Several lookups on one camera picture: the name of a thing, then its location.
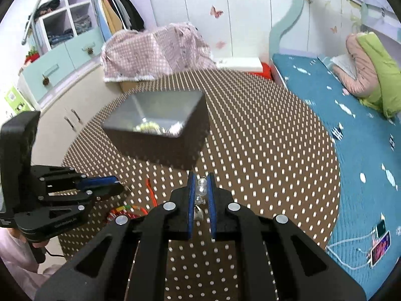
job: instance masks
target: round table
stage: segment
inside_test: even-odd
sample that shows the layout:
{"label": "round table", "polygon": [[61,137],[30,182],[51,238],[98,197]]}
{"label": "round table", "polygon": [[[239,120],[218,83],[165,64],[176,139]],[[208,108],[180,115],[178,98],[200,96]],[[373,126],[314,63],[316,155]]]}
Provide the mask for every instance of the round table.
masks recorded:
{"label": "round table", "polygon": [[[72,256],[104,226],[110,207],[124,202],[152,208],[145,179],[158,203],[186,184],[187,172],[121,155],[102,121],[134,91],[201,89],[207,98],[210,135],[194,169],[214,172],[216,184],[257,215],[285,214],[325,248],[338,215],[340,173],[331,137],[317,115],[294,94],[264,78],[235,71],[197,70],[146,81],[104,107],[70,146],[64,165],[89,176],[115,175],[130,190],[99,202],[87,224],[60,236]],[[169,246],[165,300],[237,300],[233,242],[211,239],[205,220],[193,239]]]}

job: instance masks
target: smartphone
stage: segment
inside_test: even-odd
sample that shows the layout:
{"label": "smartphone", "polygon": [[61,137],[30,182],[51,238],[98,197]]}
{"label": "smartphone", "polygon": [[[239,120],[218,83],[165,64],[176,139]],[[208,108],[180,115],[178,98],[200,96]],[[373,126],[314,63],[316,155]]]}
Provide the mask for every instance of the smartphone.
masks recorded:
{"label": "smartphone", "polygon": [[376,225],[375,231],[377,240],[380,239],[384,233],[386,233],[386,223],[383,219]]}
{"label": "smartphone", "polygon": [[372,251],[370,251],[370,267],[373,268],[378,261],[386,254],[390,247],[390,231],[387,231],[385,235],[375,244]]}

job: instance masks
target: table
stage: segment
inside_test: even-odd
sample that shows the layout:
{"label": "table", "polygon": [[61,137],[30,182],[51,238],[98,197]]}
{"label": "table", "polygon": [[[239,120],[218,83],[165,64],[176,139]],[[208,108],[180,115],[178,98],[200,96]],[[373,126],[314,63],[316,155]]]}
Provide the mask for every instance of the table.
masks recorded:
{"label": "table", "polygon": [[[211,131],[195,167],[199,176],[214,172],[216,183],[256,214],[285,214],[325,248],[340,197],[340,172],[330,135],[313,111],[284,87],[235,71],[198,70],[142,82],[134,90],[202,89]],[[110,207],[124,201],[150,209],[149,177],[158,203],[186,184],[187,173],[121,155],[100,128],[129,94],[102,109],[70,146],[64,165],[89,176],[128,180],[125,191],[93,207],[89,222],[60,236],[73,255],[102,227]],[[169,246],[165,300],[237,300],[233,242],[215,242],[205,220],[196,221],[193,239]]]}

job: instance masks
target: green blanket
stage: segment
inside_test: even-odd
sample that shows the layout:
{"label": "green blanket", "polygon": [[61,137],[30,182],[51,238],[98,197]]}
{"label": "green blanket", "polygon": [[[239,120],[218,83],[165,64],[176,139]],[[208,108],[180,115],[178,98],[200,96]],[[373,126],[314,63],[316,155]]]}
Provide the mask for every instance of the green blanket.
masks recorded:
{"label": "green blanket", "polygon": [[376,109],[391,118],[401,111],[401,72],[375,33],[357,37],[357,40],[376,69],[379,86],[361,104]]}

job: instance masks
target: hand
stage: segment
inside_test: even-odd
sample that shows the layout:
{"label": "hand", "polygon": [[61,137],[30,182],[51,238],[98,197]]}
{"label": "hand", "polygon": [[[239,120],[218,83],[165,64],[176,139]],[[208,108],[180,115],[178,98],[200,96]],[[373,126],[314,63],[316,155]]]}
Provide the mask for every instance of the hand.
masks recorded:
{"label": "hand", "polygon": [[[16,239],[19,239],[20,241],[22,241],[23,243],[27,242],[27,239],[22,235],[21,231],[18,229],[13,229],[13,228],[9,228],[7,229],[10,233],[10,235]],[[47,241],[43,241],[43,242],[39,242],[39,243],[32,243],[34,248],[43,248],[45,246],[47,246],[47,244],[49,243],[49,240]]]}

